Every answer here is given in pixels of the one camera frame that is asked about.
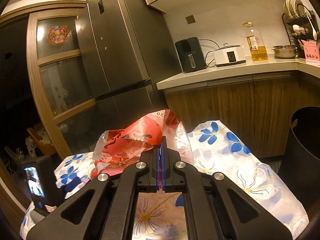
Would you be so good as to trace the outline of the black dish rack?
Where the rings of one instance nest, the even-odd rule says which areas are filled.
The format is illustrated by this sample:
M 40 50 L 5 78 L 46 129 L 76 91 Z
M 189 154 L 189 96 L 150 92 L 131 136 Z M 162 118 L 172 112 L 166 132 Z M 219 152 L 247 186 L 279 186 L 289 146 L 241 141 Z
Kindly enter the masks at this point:
M 284 3 L 282 21 L 286 29 L 289 43 L 297 48 L 297 57 L 305 58 L 302 40 L 315 41 L 312 29 L 306 16 L 311 17 L 312 24 L 319 35 L 316 14 L 310 11 L 300 0 L 286 0 Z

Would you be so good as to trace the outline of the dark grey refrigerator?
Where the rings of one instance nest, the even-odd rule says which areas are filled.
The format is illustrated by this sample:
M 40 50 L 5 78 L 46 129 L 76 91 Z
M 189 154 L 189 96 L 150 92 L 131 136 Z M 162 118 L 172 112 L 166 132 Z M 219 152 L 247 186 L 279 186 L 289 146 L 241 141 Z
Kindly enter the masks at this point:
M 157 83 L 182 68 L 161 12 L 145 0 L 90 0 L 76 25 L 105 130 L 125 128 L 167 107 Z

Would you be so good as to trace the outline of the cooking oil bottle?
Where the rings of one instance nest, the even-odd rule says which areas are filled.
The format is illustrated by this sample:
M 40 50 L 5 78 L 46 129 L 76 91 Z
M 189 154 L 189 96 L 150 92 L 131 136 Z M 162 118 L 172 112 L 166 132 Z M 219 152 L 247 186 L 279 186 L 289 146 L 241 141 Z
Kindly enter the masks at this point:
M 267 50 L 261 32 L 254 27 L 252 22 L 242 24 L 246 28 L 246 38 L 253 61 L 265 61 L 268 59 Z

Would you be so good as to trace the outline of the wooden glass door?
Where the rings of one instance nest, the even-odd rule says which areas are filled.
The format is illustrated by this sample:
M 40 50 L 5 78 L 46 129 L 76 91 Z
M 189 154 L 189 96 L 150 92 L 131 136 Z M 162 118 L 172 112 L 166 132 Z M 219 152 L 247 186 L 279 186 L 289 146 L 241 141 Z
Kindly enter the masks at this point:
M 93 150 L 98 108 L 82 62 L 75 20 L 84 6 L 33 12 L 27 26 L 31 91 L 57 154 Z

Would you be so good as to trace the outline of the small phone screen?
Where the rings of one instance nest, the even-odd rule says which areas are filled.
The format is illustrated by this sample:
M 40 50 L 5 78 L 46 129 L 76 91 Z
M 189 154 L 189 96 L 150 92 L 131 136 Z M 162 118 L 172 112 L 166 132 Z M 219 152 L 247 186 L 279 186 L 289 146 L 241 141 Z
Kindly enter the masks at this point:
M 44 191 L 40 183 L 40 178 L 35 167 L 25 167 L 24 168 L 27 178 L 27 183 L 29 186 L 30 193 L 44 198 Z

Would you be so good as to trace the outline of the dark wall socket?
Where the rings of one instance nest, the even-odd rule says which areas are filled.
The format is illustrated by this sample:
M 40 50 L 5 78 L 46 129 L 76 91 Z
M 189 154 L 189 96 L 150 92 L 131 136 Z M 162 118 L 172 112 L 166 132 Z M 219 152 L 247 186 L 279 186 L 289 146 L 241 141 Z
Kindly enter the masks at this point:
M 188 24 L 192 24 L 196 22 L 193 15 L 187 16 L 185 19 Z

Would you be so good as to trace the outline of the orange basket on floor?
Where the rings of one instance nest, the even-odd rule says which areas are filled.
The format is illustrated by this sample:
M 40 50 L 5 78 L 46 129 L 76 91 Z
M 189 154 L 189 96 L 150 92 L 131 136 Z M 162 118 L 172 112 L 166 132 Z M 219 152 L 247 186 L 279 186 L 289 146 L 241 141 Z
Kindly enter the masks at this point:
M 36 124 L 33 128 L 29 127 L 27 129 L 27 132 L 43 155 L 51 156 L 56 153 L 56 149 L 53 146 L 43 124 L 39 123 Z

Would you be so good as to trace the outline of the pink utensil basket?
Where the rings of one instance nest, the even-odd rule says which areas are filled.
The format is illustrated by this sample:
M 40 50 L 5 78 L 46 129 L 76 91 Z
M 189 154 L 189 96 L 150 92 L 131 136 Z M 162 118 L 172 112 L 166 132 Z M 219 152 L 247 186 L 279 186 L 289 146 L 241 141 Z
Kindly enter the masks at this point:
M 302 40 L 306 62 L 320 62 L 319 45 L 316 41 Z

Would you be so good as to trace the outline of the floral blue white tablecloth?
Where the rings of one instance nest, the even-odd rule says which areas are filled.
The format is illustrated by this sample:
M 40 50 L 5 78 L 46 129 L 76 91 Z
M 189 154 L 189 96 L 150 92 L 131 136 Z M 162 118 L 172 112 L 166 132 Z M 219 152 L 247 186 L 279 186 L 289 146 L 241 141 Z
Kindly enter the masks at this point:
M 25 239 L 299 239 L 309 218 L 281 178 L 222 122 L 187 133 L 194 163 L 165 147 L 165 191 L 156 150 L 121 173 L 83 178 L 52 213 L 29 209 Z

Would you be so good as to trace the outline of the black trash bin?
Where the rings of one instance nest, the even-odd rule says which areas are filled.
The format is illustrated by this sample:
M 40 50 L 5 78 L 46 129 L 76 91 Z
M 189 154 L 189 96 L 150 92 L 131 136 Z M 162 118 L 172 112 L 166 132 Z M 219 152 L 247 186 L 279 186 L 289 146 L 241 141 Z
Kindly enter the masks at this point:
M 291 117 L 278 175 L 302 203 L 310 219 L 319 212 L 319 107 L 303 107 Z

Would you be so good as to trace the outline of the black air fryer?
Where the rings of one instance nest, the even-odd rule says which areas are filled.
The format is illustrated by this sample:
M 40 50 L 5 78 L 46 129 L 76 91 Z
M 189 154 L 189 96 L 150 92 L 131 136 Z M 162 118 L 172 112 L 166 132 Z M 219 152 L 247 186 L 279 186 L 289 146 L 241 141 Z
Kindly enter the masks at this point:
M 175 43 L 184 73 L 206 69 L 203 51 L 197 37 L 190 37 Z

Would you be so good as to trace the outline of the red white printed plastic bag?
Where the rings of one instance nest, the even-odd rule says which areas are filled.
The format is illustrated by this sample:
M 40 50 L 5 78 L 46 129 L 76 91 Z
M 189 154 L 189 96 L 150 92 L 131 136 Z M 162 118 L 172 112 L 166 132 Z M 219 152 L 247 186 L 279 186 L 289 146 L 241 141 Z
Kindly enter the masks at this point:
M 193 164 L 194 156 L 183 123 L 169 109 L 163 109 L 141 117 L 124 129 L 105 131 L 97 141 L 93 152 L 95 168 L 91 178 L 105 172 L 121 173 L 129 165 L 138 162 L 142 152 L 159 147 L 162 138 L 167 147 L 180 154 L 182 161 Z

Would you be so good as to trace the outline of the steel mixing bowl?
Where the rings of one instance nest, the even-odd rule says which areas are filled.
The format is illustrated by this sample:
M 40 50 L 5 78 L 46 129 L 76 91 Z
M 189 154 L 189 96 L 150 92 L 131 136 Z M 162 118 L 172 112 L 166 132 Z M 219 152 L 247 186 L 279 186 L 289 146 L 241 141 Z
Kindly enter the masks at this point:
M 297 48 L 293 45 L 273 46 L 272 50 L 276 59 L 295 59 L 297 57 Z

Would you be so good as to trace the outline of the white rice cooker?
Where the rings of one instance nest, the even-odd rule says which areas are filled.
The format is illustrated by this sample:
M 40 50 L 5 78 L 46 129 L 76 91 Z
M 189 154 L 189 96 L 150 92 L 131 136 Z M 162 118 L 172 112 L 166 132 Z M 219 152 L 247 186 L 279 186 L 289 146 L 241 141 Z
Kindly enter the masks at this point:
M 228 45 L 213 51 L 215 65 L 217 67 L 231 66 L 246 62 L 244 49 L 240 45 Z

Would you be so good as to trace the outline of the white ladle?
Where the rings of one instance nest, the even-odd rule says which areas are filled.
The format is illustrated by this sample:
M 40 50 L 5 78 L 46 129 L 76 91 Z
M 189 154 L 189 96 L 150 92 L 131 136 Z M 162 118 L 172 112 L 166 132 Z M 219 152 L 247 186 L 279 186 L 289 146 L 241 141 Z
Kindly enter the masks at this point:
M 313 24 L 312 24 L 311 17 L 310 17 L 308 14 L 306 14 L 306 16 L 307 16 L 307 18 L 308 18 L 308 20 L 309 20 L 309 23 L 310 23 L 310 26 L 311 26 L 311 29 L 312 29 L 313 39 L 314 39 L 315 41 L 317 41 L 317 40 L 318 40 L 318 36 L 317 36 L 317 32 L 316 32 L 316 30 L 315 30 L 315 28 L 314 28 L 314 26 L 313 26 Z

